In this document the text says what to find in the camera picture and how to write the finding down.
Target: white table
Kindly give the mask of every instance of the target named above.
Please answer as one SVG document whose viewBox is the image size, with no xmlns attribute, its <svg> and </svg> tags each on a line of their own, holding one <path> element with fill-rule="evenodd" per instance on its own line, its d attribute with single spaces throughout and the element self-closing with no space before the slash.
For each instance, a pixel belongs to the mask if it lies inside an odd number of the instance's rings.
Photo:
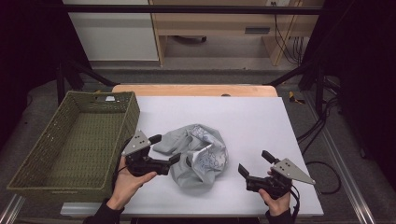
<svg viewBox="0 0 396 224">
<path fill-rule="evenodd" d="M 258 193 L 247 191 L 238 164 L 250 175 L 267 176 L 267 150 L 281 160 L 289 158 L 308 173 L 289 117 L 279 97 L 138 96 L 138 128 L 147 136 L 201 123 L 219 130 L 229 163 L 212 188 L 181 189 L 170 175 L 158 175 L 145 184 L 123 214 L 129 217 L 263 217 L 268 209 Z M 153 158 L 165 159 L 151 151 Z M 313 186 L 294 181 L 301 194 L 299 216 L 321 216 L 323 210 Z M 99 203 L 65 203 L 62 215 L 93 215 Z M 291 210 L 295 205 L 292 198 Z"/>
</svg>

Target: hand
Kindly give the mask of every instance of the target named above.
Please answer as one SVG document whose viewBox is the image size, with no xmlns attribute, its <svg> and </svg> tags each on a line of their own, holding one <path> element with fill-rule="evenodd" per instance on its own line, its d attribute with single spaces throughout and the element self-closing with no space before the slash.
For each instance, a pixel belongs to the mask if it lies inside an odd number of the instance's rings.
<svg viewBox="0 0 396 224">
<path fill-rule="evenodd" d="M 276 200 L 272 199 L 271 196 L 264 189 L 260 189 L 259 193 L 262 196 L 262 199 L 268 204 L 270 215 L 272 217 L 277 217 L 289 210 L 290 192 L 287 192 L 285 195 Z"/>
<path fill-rule="evenodd" d="M 125 165 L 125 157 L 121 157 L 119 169 L 122 169 Z M 131 175 L 127 168 L 122 169 L 119 171 L 113 195 L 108 200 L 107 206 L 113 210 L 121 210 L 131 200 L 137 190 L 156 175 L 157 173 L 151 172 L 136 177 Z"/>
</svg>

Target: black sleeve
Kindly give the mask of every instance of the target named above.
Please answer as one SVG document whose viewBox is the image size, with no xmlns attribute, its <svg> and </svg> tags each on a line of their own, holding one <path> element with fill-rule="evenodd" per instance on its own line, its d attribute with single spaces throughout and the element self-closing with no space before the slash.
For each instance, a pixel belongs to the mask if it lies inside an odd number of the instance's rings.
<svg viewBox="0 0 396 224">
<path fill-rule="evenodd" d="M 102 203 L 98 211 L 93 217 L 86 217 L 83 224 L 114 224 L 120 220 L 121 210 L 113 210 L 106 205 L 106 201 Z"/>
<path fill-rule="evenodd" d="M 270 224 L 292 224 L 293 223 L 293 219 L 291 217 L 291 213 L 290 213 L 290 209 L 282 214 L 280 214 L 277 217 L 272 217 L 270 215 L 270 212 L 267 211 L 265 213 L 265 216 L 268 219 L 268 222 Z"/>
</svg>

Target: crumpled fabric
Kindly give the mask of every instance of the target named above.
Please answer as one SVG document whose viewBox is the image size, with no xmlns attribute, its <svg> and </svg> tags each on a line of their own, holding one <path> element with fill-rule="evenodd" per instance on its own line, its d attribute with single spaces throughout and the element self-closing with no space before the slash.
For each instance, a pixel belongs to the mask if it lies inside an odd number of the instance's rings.
<svg viewBox="0 0 396 224">
<path fill-rule="evenodd" d="M 181 153 L 170 173 L 182 188 L 213 185 L 228 162 L 228 151 L 219 131 L 202 124 L 188 125 L 163 135 L 153 150 L 165 155 Z"/>
</svg>

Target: woven basket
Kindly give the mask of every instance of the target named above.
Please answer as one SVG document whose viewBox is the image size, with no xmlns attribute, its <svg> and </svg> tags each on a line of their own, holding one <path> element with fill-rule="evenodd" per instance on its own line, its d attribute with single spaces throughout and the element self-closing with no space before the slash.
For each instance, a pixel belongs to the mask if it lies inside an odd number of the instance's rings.
<svg viewBox="0 0 396 224">
<path fill-rule="evenodd" d="M 133 92 L 68 92 L 7 189 L 46 203 L 101 202 L 139 114 Z"/>
</svg>

